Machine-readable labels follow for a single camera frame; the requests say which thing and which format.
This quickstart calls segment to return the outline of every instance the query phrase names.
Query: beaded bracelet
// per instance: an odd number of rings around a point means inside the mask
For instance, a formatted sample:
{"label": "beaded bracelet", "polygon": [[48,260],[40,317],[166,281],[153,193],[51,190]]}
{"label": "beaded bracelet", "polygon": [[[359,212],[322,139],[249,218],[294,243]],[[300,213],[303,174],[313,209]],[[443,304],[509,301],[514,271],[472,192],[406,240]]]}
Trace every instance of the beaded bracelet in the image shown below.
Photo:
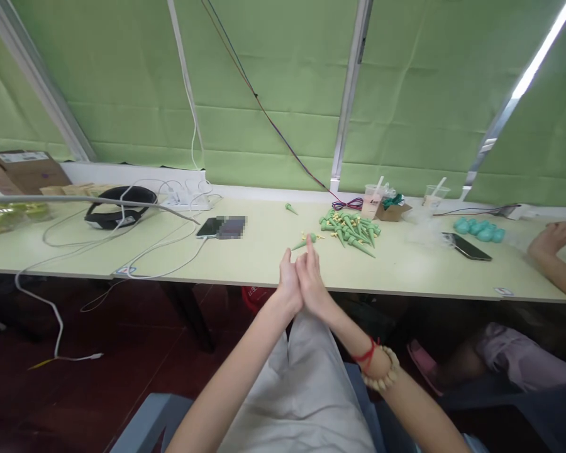
{"label": "beaded bracelet", "polygon": [[386,374],[384,377],[381,377],[380,379],[373,379],[372,377],[367,376],[364,372],[361,373],[365,385],[376,391],[384,391],[394,385],[394,382],[398,377],[396,370],[398,370],[400,366],[398,357],[396,357],[396,354],[392,349],[388,348],[387,346],[380,346],[380,348],[388,355],[388,357],[390,357],[392,366],[390,367],[388,374]]}
{"label": "beaded bracelet", "polygon": [[[380,379],[373,379],[372,377],[366,375],[366,373],[369,370],[369,367],[371,366],[371,360],[373,359],[373,354],[378,346],[388,355],[388,357],[390,357],[390,363],[392,365],[390,367],[390,370],[388,371],[388,374],[386,374],[384,377]],[[398,362],[398,357],[396,357],[394,351],[392,351],[392,349],[388,348],[387,346],[380,345],[379,339],[377,340],[377,343],[375,343],[373,339],[371,339],[371,348],[364,355],[361,355],[360,357],[352,357],[352,358],[356,362],[367,361],[366,365],[362,368],[361,371],[363,382],[367,387],[377,391],[384,391],[387,388],[390,388],[394,384],[394,381],[397,378],[396,370],[400,366],[400,363]]]}

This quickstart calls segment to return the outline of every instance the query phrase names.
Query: floor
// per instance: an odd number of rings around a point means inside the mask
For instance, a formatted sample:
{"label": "floor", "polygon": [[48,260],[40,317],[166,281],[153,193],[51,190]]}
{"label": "floor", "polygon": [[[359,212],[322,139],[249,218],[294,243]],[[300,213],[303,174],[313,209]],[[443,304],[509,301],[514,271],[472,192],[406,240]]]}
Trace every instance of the floor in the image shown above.
{"label": "floor", "polygon": [[[50,279],[35,290],[59,306],[65,322],[61,355],[102,352],[98,360],[54,361],[57,324],[48,306],[21,295],[19,308],[47,339],[31,344],[0,334],[0,452],[108,452],[151,392],[195,398],[231,352],[253,316],[226,287],[194,292],[216,351],[201,352],[156,282],[126,281],[101,306],[79,313],[102,293],[90,282]],[[421,378],[408,355],[401,364]]]}

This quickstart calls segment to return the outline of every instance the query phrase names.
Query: table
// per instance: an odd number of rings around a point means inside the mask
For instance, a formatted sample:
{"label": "table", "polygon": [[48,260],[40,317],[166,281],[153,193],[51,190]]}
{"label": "table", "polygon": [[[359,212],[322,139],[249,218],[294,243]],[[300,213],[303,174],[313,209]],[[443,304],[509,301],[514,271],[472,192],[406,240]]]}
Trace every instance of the table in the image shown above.
{"label": "table", "polygon": [[[193,295],[195,283],[274,287],[279,282],[279,261],[286,247],[301,240],[302,232],[320,232],[318,219],[329,209],[327,203],[294,203],[299,215],[285,210],[285,203],[257,199],[225,198],[213,210],[197,215],[200,223],[212,216],[244,215],[247,225],[241,240],[210,239],[188,265],[160,277],[164,291],[179,316],[195,331],[205,349],[211,349],[209,331]],[[49,247],[42,242],[47,227],[71,213],[83,210],[82,203],[57,206],[58,218],[29,224],[0,235],[0,272],[15,273],[36,262],[71,250]],[[83,222],[82,213],[51,230],[53,243],[84,242],[105,237]],[[512,233],[521,235],[525,247],[545,227],[545,219],[511,221],[482,215]],[[456,216],[439,217],[446,231],[452,231]],[[520,250],[506,244],[482,243],[467,236],[489,254],[492,262],[467,260],[453,249],[428,248],[407,242],[414,226],[407,222],[376,220],[382,235],[375,242],[376,258],[347,246],[323,232],[316,249],[321,256],[321,273],[330,291],[372,294],[405,294],[458,299],[483,299],[566,303],[566,295],[543,277]],[[167,238],[188,234],[193,224],[162,211],[148,211],[143,220],[125,235],[83,254],[39,265],[29,274],[62,277],[111,279],[123,277],[116,271],[147,247]],[[192,256],[200,241],[194,235],[154,250],[136,262],[134,276],[152,276],[167,272]],[[305,249],[293,252],[292,260]],[[560,252],[566,260],[566,247]],[[509,290],[512,296],[497,292]]]}
{"label": "table", "polygon": [[[67,244],[86,242],[105,238],[109,231],[97,230],[84,221],[87,203],[55,204],[54,220],[29,223],[12,232],[0,234],[0,273],[15,274],[28,266],[59,255],[72,252],[78,247],[51,247],[42,242],[44,231],[67,216],[73,218],[51,229],[47,235],[50,243]],[[180,222],[185,220],[163,211],[151,210],[134,228],[118,230],[125,232],[100,246],[80,255],[54,260],[41,264],[26,272],[29,275],[83,277],[92,279],[111,279],[113,273],[142,250],[153,245],[176,227],[176,221],[164,222],[166,216],[172,216]]]}
{"label": "table", "polygon": [[[274,287],[279,282],[278,263],[286,247],[301,240],[302,232],[318,232],[318,219],[325,215],[328,204],[294,203],[298,216],[284,209],[284,203],[224,199],[207,213],[197,217],[200,222],[212,216],[245,215],[247,227],[241,240],[206,242],[199,255],[188,265],[162,281],[216,283],[226,285]],[[512,221],[492,215],[481,215],[512,233],[532,238],[544,229],[544,219]],[[458,217],[440,217],[445,230],[452,232]],[[166,218],[165,222],[174,222]],[[414,226],[407,222],[380,222],[382,235],[375,241],[371,258],[347,246],[342,248],[337,238],[323,232],[324,240],[315,245],[321,257],[321,275],[330,291],[353,291],[372,294],[405,294],[439,298],[483,299],[491,301],[533,301],[566,303],[566,294],[557,289],[536,269],[525,254],[506,243],[482,243],[475,237],[466,239],[489,254],[491,262],[466,259],[452,248],[428,248],[409,243],[406,237]],[[199,240],[193,236],[156,250],[136,264],[136,276],[150,276],[173,269],[192,256]],[[305,249],[293,252],[292,260]],[[566,248],[560,256],[566,260]],[[496,288],[509,290],[505,296]],[[200,342],[209,345],[209,331],[201,311],[187,289],[179,303],[192,313],[193,330]]]}

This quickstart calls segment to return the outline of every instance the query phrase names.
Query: hand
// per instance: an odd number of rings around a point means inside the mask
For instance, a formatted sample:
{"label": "hand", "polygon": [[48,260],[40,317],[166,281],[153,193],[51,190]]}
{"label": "hand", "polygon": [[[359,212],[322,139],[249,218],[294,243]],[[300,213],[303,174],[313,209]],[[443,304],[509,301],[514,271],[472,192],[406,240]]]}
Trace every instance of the hand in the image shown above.
{"label": "hand", "polygon": [[291,317],[302,309],[302,294],[296,273],[296,263],[291,262],[291,250],[288,248],[279,264],[279,286],[275,291],[275,300],[282,304]]}
{"label": "hand", "polygon": [[318,318],[323,319],[323,312],[333,302],[325,289],[321,278],[319,255],[314,250],[310,234],[306,235],[308,252],[296,260],[296,272],[300,280],[300,289],[306,308]]}
{"label": "hand", "polygon": [[528,246],[535,259],[555,256],[566,245],[566,222],[550,223]]}

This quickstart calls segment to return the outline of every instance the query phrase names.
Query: person's arm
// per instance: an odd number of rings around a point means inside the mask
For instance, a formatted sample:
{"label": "person's arm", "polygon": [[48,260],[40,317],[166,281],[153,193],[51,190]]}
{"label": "person's arm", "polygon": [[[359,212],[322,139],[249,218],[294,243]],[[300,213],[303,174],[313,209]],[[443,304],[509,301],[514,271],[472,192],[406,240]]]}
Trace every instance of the person's arm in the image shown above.
{"label": "person's arm", "polygon": [[566,222],[550,223],[531,242],[528,254],[545,277],[566,293],[566,263],[557,253],[566,245]]}
{"label": "person's arm", "polygon": [[286,250],[277,291],[258,312],[176,430],[167,453],[214,452],[285,327],[302,308],[295,264]]}
{"label": "person's arm", "polygon": [[[319,257],[307,236],[308,253],[296,261],[304,304],[325,322],[354,356],[371,349],[371,338],[333,301],[321,280]],[[391,367],[390,358],[376,348],[368,374],[383,378]],[[470,452],[463,437],[432,398],[401,368],[394,385],[380,392],[411,438],[426,453]]]}

